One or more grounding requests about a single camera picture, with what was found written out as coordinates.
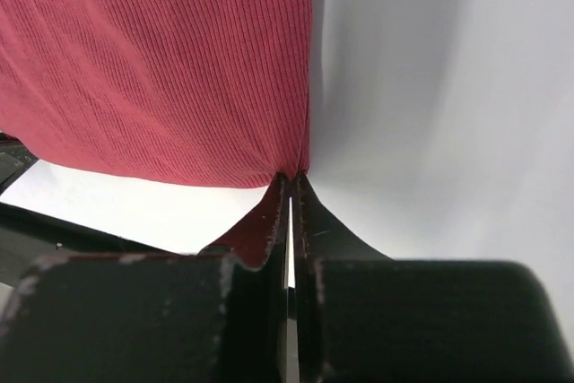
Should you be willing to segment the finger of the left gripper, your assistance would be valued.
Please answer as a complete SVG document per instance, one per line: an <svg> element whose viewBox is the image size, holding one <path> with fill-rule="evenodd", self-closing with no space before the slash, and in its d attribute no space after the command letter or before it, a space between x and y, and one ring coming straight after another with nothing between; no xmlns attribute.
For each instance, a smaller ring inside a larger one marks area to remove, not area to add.
<svg viewBox="0 0 574 383"><path fill-rule="evenodd" d="M0 133L0 194L39 159L18 139Z"/></svg>

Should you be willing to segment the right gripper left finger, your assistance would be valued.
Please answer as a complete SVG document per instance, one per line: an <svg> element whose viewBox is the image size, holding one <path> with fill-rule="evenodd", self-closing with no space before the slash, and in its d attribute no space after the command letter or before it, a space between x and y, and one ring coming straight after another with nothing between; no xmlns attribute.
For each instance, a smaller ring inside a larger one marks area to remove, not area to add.
<svg viewBox="0 0 574 383"><path fill-rule="evenodd" d="M282 382L288 181L194 255L44 255L1 315L4 382Z"/></svg>

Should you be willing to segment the pink tank top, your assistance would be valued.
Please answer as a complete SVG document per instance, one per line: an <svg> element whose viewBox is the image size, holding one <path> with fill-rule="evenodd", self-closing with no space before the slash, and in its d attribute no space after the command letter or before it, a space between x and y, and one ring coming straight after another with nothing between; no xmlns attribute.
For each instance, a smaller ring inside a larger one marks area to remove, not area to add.
<svg viewBox="0 0 574 383"><path fill-rule="evenodd" d="M198 187L309 168L312 0L1 0L1 128L44 161Z"/></svg>

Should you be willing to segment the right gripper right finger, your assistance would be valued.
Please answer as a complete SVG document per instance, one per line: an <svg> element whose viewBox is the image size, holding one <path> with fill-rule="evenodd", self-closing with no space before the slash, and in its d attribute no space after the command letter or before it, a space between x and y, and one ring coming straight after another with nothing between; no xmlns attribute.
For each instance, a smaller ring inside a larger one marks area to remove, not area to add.
<svg viewBox="0 0 574 383"><path fill-rule="evenodd" d="M394 260L292 182L303 382L570 382L545 289L510 261Z"/></svg>

